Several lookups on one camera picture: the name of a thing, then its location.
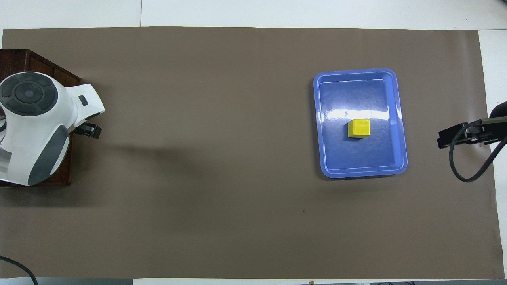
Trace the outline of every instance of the gray circular cap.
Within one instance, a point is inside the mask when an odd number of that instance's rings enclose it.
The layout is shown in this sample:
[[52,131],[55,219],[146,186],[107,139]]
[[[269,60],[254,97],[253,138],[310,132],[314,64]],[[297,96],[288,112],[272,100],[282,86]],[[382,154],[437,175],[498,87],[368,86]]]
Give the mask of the gray circular cap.
[[58,91],[51,79],[27,72],[9,77],[0,85],[0,101],[9,111],[21,116],[37,116],[51,110]]

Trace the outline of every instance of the brown mat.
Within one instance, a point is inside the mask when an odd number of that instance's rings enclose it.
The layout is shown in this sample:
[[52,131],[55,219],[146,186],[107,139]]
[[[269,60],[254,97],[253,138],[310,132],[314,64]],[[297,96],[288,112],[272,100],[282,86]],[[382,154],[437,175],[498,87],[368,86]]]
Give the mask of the brown mat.
[[[1,252],[39,276],[503,278],[493,171],[460,182],[436,142],[487,116],[476,31],[6,30],[3,48],[106,107],[71,186],[0,190]],[[398,75],[408,169],[326,179],[312,79],[375,67]],[[469,174],[489,147],[457,151]]]

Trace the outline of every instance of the yellow cube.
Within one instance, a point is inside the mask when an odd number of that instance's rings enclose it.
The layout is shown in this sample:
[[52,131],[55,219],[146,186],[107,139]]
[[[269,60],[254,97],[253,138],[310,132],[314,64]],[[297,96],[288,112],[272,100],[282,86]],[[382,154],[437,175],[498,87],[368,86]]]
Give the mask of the yellow cube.
[[367,137],[370,135],[370,120],[353,119],[348,122],[349,137]]

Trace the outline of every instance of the blue tray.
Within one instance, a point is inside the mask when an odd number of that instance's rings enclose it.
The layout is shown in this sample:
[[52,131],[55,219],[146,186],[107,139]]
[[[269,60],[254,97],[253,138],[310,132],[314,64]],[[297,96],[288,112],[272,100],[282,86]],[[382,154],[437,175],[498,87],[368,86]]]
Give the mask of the blue tray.
[[[399,174],[407,147],[396,74],[386,68],[319,73],[313,81],[322,172],[330,178]],[[348,137],[369,119],[370,136]]]

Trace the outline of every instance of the cable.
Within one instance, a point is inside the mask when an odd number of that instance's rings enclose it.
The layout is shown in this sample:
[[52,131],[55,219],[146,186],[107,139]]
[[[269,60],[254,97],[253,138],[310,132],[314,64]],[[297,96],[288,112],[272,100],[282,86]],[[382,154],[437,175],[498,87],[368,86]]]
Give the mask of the cable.
[[[406,283],[408,285],[415,285],[415,282],[413,282],[413,281],[410,281],[410,282],[404,281],[403,283]],[[382,283],[377,283],[376,285],[382,285],[382,284],[393,285],[392,282],[382,282]]]
[[454,137],[452,138],[452,141],[451,141],[451,146],[450,146],[450,149],[449,149],[449,164],[451,165],[451,170],[452,172],[454,173],[454,175],[456,175],[456,177],[458,177],[459,180],[463,181],[463,182],[473,182],[475,180],[477,180],[477,178],[481,177],[482,174],[484,174],[484,172],[486,172],[486,170],[488,169],[489,165],[491,165],[491,163],[493,162],[493,159],[495,159],[495,157],[498,155],[498,153],[502,150],[502,148],[505,146],[505,144],[507,144],[507,135],[500,141],[500,143],[496,146],[495,150],[493,152],[491,152],[491,155],[488,157],[488,159],[486,159],[486,161],[484,162],[484,164],[481,166],[481,168],[479,169],[479,171],[477,171],[477,173],[475,173],[472,177],[470,178],[464,178],[463,176],[461,176],[459,173],[458,173],[458,170],[456,170],[456,166],[454,165],[454,157],[453,157],[453,153],[454,153],[454,147],[456,146],[456,143],[458,142],[458,139],[459,137],[468,129],[468,128],[471,128],[471,127],[479,127],[482,125],[482,120],[477,120],[477,121],[473,121],[471,123],[468,123],[468,124],[465,124],[457,133],[456,135],[454,135]]
[[17,267],[23,269],[26,273],[28,273],[28,275],[32,279],[33,285],[39,285],[39,283],[37,282],[37,279],[35,278],[35,275],[30,271],[30,269],[28,269],[28,267],[24,266],[23,264],[15,261],[15,260],[12,260],[10,258],[7,258],[5,256],[1,256],[1,255],[0,255],[0,260],[3,260],[5,262],[9,262],[10,264],[16,265]]

